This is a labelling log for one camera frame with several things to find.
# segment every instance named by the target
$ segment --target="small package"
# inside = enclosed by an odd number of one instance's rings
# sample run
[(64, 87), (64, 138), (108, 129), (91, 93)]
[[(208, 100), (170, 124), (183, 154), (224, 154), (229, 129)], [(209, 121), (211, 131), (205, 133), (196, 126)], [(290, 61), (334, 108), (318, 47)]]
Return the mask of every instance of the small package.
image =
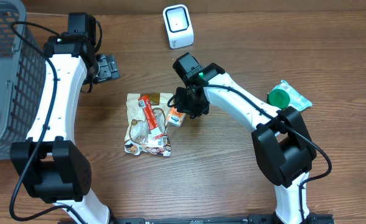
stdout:
[(282, 80), (279, 85), (273, 88), (273, 90), (284, 90), (289, 95), (289, 104), (288, 106), (292, 106), (298, 111), (303, 111), (308, 107), (311, 107), (313, 104), (308, 99), (303, 97), (300, 93), (298, 93), (292, 86), (288, 84), (287, 81)]
[(129, 126), (124, 141), (125, 152), (135, 156), (141, 152), (171, 155), (171, 142), (166, 130), (166, 114), (170, 109), (167, 102), (171, 97), (171, 93), (128, 94), (126, 107)]
[(174, 125), (176, 127), (182, 126), (183, 120), (185, 118), (185, 113), (177, 112), (175, 107), (172, 107), (169, 111), (168, 116), (166, 117), (166, 120), (169, 124)]

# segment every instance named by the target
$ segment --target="wooden tabletop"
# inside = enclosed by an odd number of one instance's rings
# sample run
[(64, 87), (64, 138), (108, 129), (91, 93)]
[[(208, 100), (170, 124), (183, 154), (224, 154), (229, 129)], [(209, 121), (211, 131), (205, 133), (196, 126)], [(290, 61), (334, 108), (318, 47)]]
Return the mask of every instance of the wooden tabletop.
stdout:
[[(311, 100), (302, 115), (333, 170), (308, 185), (308, 206), (333, 214), (336, 223), (366, 223), (366, 11), (193, 14), (194, 44), (176, 50), (161, 15), (96, 18), (103, 27), (100, 52), (114, 54), (121, 78), (80, 95), (75, 139), (91, 163), (92, 189), (117, 217), (231, 217), (275, 209), (273, 184), (256, 164), (250, 133), (216, 107), (171, 128), (170, 158), (124, 152), (126, 95), (173, 93), (183, 83), (172, 64), (190, 52), (202, 65), (223, 67), (260, 99), (283, 79)], [(67, 28), (66, 16), (29, 15), (28, 21)], [(49, 34), (31, 30), (42, 46)], [(326, 169), (318, 155), (311, 175)], [(8, 212), (17, 178), (11, 162), (0, 161), (0, 223), (17, 223)], [(16, 212), (26, 217), (49, 206), (22, 188)], [(57, 211), (32, 223), (68, 219)]]

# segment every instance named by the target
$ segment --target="gray plastic bin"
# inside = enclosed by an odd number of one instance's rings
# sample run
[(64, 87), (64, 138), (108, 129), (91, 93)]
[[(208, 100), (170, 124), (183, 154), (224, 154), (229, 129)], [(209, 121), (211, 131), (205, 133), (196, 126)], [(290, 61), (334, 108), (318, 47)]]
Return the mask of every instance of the gray plastic bin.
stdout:
[[(20, 1), (0, 1), (0, 159), (9, 158), (12, 142), (25, 141), (45, 82), (45, 60), (10, 29), (13, 21), (25, 20)], [(17, 30), (38, 46), (27, 26)]]

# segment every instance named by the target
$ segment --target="green circular object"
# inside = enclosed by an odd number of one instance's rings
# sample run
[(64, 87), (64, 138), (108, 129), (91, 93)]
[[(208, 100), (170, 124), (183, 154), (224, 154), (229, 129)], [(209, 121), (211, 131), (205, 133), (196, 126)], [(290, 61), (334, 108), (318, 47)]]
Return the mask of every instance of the green circular object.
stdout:
[(284, 90), (276, 89), (269, 93), (266, 102), (283, 110), (288, 107), (289, 95)]

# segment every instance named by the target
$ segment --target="cable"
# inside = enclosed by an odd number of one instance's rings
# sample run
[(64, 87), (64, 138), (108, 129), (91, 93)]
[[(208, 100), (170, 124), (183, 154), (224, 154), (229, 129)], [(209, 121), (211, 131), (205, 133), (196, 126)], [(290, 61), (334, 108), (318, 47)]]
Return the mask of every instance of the cable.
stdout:
[[(242, 97), (245, 101), (247, 101), (249, 104), (251, 104), (257, 111), (259, 111), (261, 114), (263, 114), (264, 116), (268, 117), (271, 120), (276, 120), (275, 117), (273, 117), (272, 115), (268, 114), (264, 109), (260, 108), (258, 105), (256, 105), (254, 102), (252, 102), (248, 97), (246, 97), (242, 92), (230, 87), (230, 86), (222, 86), (222, 85), (201, 85), (201, 86), (192, 86), (189, 88), (186, 88), (186, 90), (196, 90), (199, 88), (205, 88), (205, 87), (211, 87), (211, 88), (221, 88), (221, 89), (225, 89), (228, 91), (232, 91), (236, 94), (238, 94), (240, 97)], [(171, 99), (169, 99), (167, 105), (169, 107), (175, 106), (175, 104), (170, 105), (171, 101), (176, 98), (176, 95), (173, 95)], [(277, 121), (280, 123), (280, 125), (282, 125), (284, 128), (286, 128), (288, 131), (291, 131), (292, 133), (294, 133), (295, 135), (297, 135), (298, 137), (302, 138), (303, 140), (305, 140), (307, 143), (309, 143), (311, 146), (313, 146), (314, 148), (316, 148), (316, 150), (325, 158), (325, 160), (327, 161), (327, 165), (328, 165), (328, 169), (327, 171), (325, 171), (325, 173), (314, 176), (314, 177), (310, 177), (306, 180), (303, 180), (300, 185), (299, 185), (299, 205), (300, 205), (300, 209), (301, 209), (301, 218), (302, 221), (305, 221), (305, 217), (304, 217), (304, 211), (303, 211), (303, 201), (302, 201), (302, 189), (303, 189), (303, 185), (312, 181), (312, 180), (317, 180), (317, 179), (321, 179), (325, 176), (327, 176), (328, 174), (331, 173), (332, 170), (332, 163), (330, 158), (327, 156), (327, 154), (318, 146), (316, 145), (314, 142), (312, 142), (311, 140), (309, 140), (308, 138), (306, 138), (305, 136), (303, 136), (302, 134), (298, 133), (297, 131), (295, 131), (293, 128), (289, 127), (287, 124), (284, 124), (283, 122)]]
[(58, 81), (58, 79), (57, 79), (57, 72), (56, 72), (56, 69), (55, 69), (53, 63), (50, 61), (50, 59), (42, 51), (40, 51), (36, 46), (34, 46), (25, 37), (23, 37), (20, 33), (18, 33), (17, 30), (15, 30), (14, 26), (16, 24), (24, 24), (24, 25), (30, 25), (30, 26), (39, 27), (39, 28), (41, 28), (43, 30), (46, 30), (46, 31), (49, 31), (49, 32), (51, 32), (51, 33), (53, 33), (55, 35), (60, 35), (56, 31), (53, 31), (53, 30), (51, 30), (49, 28), (43, 27), (43, 26), (38, 25), (38, 24), (35, 24), (35, 23), (31, 23), (31, 22), (16, 21), (16, 22), (12, 22), (11, 25), (10, 25), (10, 28), (13, 31), (13, 33), (15, 33), (25, 44), (27, 44), (29, 47), (31, 47), (36, 52), (38, 52), (38, 54), (40, 56), (42, 56), (47, 61), (47, 63), (49, 63), (50, 67), (52, 68), (53, 76), (54, 76), (53, 92), (52, 92), (52, 97), (50, 99), (49, 110), (47, 111), (47, 115), (46, 115), (46, 118), (45, 118), (45, 123), (43, 125), (42, 132), (41, 132), (41, 134), (39, 136), (38, 142), (37, 142), (34, 150), (32, 151), (32, 154), (31, 154), (30, 158), (28, 159), (28, 162), (27, 162), (24, 170), (22, 171), (19, 180), (17, 181), (16, 187), (14, 188), (12, 197), (10, 199), (10, 205), (9, 205), (10, 216), (13, 219), (17, 220), (17, 221), (24, 222), (24, 221), (28, 221), (28, 220), (32, 220), (34, 218), (37, 218), (37, 217), (39, 217), (41, 215), (44, 215), (44, 214), (49, 213), (51, 211), (54, 211), (56, 209), (66, 208), (67, 211), (71, 211), (76, 216), (76, 218), (79, 220), (79, 222), (81, 222), (82, 224), (86, 224), (85, 221), (83, 221), (82, 217), (72, 207), (70, 207), (68, 205), (57, 205), (57, 206), (48, 208), (48, 209), (46, 209), (46, 210), (44, 210), (42, 212), (36, 213), (35, 215), (31, 215), (29, 217), (24, 217), (24, 218), (18, 217), (14, 213), (14, 204), (16, 202), (17, 194), (19, 193), (19, 190), (20, 190), (22, 181), (24, 180), (24, 177), (27, 174), (28, 167), (32, 164), (32, 162), (36, 158), (36, 155), (37, 155), (37, 153), (39, 151), (39, 146), (40, 146), (41, 142), (43, 141), (43, 139), (45, 137), (46, 130), (49, 128), (50, 115), (52, 114), (52, 110), (53, 110), (53, 106), (54, 106), (54, 101), (55, 101), (56, 92), (57, 92), (57, 81)]
[(100, 22), (99, 21), (96, 21), (96, 24), (98, 25), (98, 29), (100, 30), (100, 38), (98, 39), (98, 42), (96, 44), (95, 53), (97, 53), (100, 50), (101, 40), (103, 38), (103, 30), (101, 29)]

